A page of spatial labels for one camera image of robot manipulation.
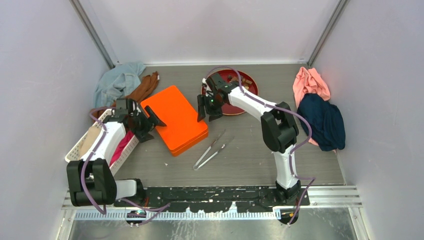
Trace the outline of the orange box lid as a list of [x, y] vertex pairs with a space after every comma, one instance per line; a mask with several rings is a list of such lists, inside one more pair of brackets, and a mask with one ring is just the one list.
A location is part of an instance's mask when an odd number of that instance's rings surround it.
[[204, 120], [197, 122], [198, 112], [175, 85], [146, 98], [141, 106], [150, 106], [167, 125], [155, 129], [168, 150], [177, 149], [202, 132], [209, 131]]

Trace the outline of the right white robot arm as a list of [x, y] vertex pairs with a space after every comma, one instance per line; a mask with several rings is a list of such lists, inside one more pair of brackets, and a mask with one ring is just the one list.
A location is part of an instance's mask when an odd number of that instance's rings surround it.
[[249, 92], [238, 81], [225, 81], [219, 73], [204, 78], [202, 85], [206, 87], [206, 93], [197, 96], [198, 121], [205, 117], [210, 122], [221, 118], [225, 104], [242, 109], [257, 119], [263, 142], [274, 155], [277, 198], [281, 204], [291, 205], [301, 190], [301, 182], [294, 164], [299, 129], [289, 105], [267, 101]]

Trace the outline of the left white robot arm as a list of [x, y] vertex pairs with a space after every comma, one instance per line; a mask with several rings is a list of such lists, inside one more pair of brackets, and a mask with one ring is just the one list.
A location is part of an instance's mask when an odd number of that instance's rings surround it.
[[112, 205], [126, 199], [133, 206], [141, 206], [146, 192], [138, 178], [115, 180], [110, 169], [112, 157], [127, 131], [139, 142], [152, 140], [150, 132], [166, 124], [150, 106], [141, 105], [131, 98], [119, 98], [111, 114], [100, 125], [99, 136], [79, 160], [66, 166], [70, 201], [75, 207], [94, 206], [102, 213], [101, 205]]

